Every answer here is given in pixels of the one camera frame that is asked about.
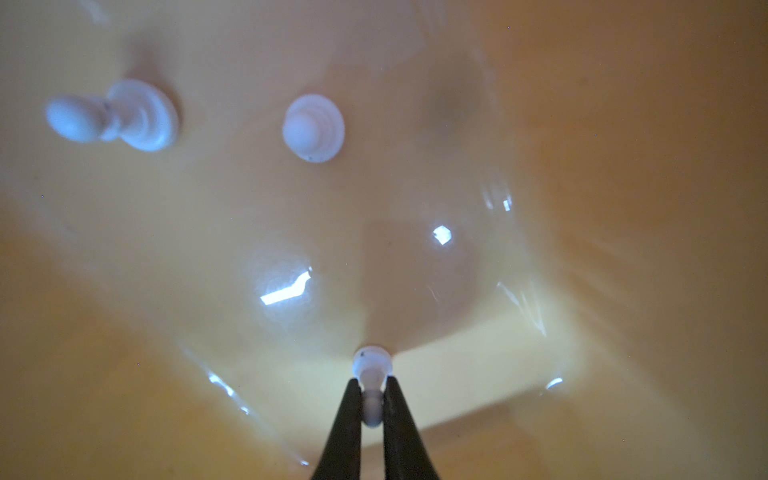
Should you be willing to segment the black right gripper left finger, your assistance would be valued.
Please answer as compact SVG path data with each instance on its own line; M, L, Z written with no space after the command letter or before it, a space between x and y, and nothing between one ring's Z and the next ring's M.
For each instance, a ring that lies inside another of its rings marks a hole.
M362 390L348 381L312 480L359 480L361 469Z

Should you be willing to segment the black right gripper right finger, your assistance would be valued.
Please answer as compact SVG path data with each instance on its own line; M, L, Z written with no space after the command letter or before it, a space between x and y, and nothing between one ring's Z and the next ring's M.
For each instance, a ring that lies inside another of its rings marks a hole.
M383 394L386 480L439 480L398 380L389 376Z

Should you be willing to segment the white chess pawn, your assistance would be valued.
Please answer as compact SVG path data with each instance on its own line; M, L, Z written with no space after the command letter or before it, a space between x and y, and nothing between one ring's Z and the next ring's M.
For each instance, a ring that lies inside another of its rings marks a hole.
M392 370L392 357L380 346L363 346L354 354L352 372L361 388L362 423L369 428L383 422L384 388Z

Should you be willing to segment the yellow plastic tray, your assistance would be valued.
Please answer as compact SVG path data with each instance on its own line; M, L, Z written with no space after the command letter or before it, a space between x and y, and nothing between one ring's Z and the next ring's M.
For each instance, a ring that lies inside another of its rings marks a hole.
M765 478L766 3L2 3L3 478L308 479L366 344L445 479Z

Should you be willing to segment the white pawn in tray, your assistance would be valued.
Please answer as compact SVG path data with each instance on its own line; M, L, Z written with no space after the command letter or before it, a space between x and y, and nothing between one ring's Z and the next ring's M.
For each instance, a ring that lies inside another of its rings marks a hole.
M342 149L345 122L333 101L323 95L307 94L288 107L282 136L288 149L300 159L325 163Z
M64 95L45 109L49 126L77 143L121 140L143 152L175 144L180 118L171 99L159 88L137 79L115 83L105 97Z

